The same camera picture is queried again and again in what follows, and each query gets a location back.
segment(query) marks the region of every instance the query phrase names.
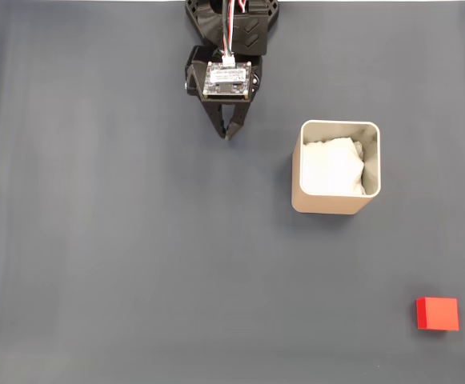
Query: robotic arm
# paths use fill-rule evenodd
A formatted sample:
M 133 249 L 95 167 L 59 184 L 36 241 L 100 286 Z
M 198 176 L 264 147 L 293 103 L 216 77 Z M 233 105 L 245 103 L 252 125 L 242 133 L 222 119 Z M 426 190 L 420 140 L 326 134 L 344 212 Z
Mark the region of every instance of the robotic arm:
M 186 92 L 197 96 L 221 138 L 242 127 L 259 91 L 267 32 L 279 16 L 277 0 L 186 0 L 186 13 L 204 45 L 186 63 Z M 222 105 L 234 106 L 225 126 Z

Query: gray cloth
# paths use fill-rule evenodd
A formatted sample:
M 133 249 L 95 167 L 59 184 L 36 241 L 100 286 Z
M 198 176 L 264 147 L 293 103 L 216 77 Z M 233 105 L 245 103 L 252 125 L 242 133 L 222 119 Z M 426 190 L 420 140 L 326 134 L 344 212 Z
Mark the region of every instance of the gray cloth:
M 280 7 L 225 142 L 181 2 L 12 6 L 0 383 L 465 383 L 465 3 Z M 291 207 L 310 118 L 381 130 L 354 217 Z M 460 332 L 416 330 L 425 295 Z

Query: wire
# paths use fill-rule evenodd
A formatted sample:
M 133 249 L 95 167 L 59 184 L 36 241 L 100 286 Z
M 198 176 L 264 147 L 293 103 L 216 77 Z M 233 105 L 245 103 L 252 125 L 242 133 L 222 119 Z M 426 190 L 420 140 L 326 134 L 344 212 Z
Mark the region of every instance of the wire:
M 231 56 L 230 46 L 228 41 L 228 26 L 226 22 L 226 16 L 228 15 L 229 2 L 222 0 L 222 24 L 223 24 L 223 53 L 224 56 Z
M 232 34 L 234 33 L 234 7 L 235 0 L 230 0 L 229 5 L 229 49 L 232 50 Z

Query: red block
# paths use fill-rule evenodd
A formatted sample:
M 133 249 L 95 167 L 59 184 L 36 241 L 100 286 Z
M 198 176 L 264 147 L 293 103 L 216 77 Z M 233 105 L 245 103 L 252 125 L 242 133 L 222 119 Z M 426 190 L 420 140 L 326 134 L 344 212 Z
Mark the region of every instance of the red block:
M 417 328 L 420 330 L 459 330 L 458 299 L 418 298 Z

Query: metal container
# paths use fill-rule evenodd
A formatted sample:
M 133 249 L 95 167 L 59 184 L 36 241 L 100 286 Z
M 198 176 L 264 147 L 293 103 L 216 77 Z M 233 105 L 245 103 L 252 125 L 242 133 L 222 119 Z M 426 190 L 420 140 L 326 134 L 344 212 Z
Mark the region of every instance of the metal container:
M 308 142 L 351 138 L 363 147 L 362 184 L 365 195 L 311 194 L 302 184 L 302 149 Z M 302 125 L 293 152 L 292 204 L 295 210 L 312 214 L 356 214 L 375 198 L 381 188 L 379 128 L 372 122 L 309 120 Z

